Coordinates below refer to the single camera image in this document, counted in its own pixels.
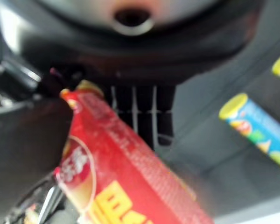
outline round opening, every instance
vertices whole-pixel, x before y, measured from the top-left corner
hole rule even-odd
[[[115,13],[112,27],[120,34],[138,36],[151,30],[154,21],[145,9],[126,8]]]
[[[123,9],[118,11],[114,18],[123,26],[137,27],[150,19],[150,13],[143,9]]]

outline white surface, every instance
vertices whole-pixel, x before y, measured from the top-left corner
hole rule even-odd
[[[113,13],[122,8],[151,12],[156,25],[182,20],[207,9],[218,0],[40,0],[52,9],[85,25],[110,27]]]
[[[240,224],[280,224],[280,213],[270,215],[263,218],[254,219]]]

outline red snack bag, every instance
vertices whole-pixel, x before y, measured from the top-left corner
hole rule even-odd
[[[84,81],[56,178],[89,224],[211,224],[188,189]]]

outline gray shelf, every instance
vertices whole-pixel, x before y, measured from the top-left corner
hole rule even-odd
[[[280,167],[218,119],[234,95],[249,96],[280,122],[280,0],[267,1],[257,36],[227,65],[180,85],[173,109],[175,142],[159,156],[196,190],[216,224],[280,212]]]

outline snack bag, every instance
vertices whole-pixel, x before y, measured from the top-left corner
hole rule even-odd
[[[56,178],[88,224],[211,224],[195,194],[83,81],[61,93],[74,117]]]

